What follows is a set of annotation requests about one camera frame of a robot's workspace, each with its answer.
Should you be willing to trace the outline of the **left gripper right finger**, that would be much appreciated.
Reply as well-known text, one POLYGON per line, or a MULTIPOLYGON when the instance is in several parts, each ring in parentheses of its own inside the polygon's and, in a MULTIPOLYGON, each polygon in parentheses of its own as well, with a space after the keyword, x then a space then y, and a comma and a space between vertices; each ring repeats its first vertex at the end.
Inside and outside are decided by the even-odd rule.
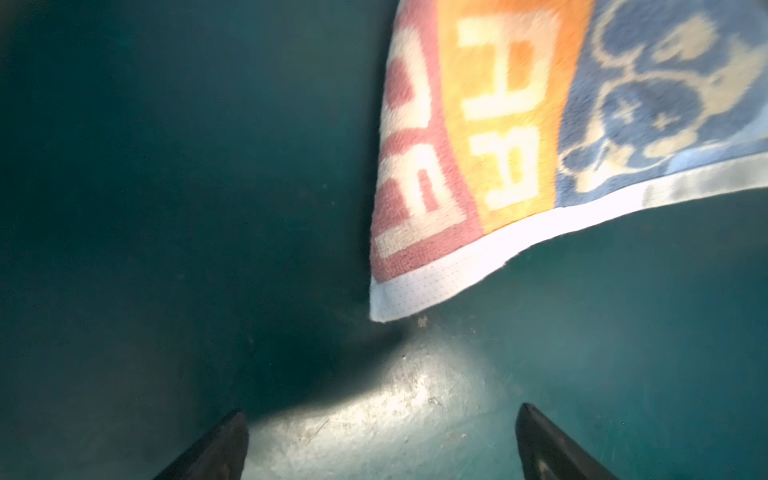
POLYGON ((521 405, 515 435, 526 480, 618 480, 531 403, 521 405))

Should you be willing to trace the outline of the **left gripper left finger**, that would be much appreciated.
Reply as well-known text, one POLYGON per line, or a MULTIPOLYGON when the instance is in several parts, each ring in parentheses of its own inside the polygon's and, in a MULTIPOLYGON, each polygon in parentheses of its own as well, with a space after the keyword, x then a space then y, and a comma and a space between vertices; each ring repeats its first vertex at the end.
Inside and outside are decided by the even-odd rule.
POLYGON ((240 480, 249 447, 247 419, 233 410, 185 450, 155 480, 240 480))

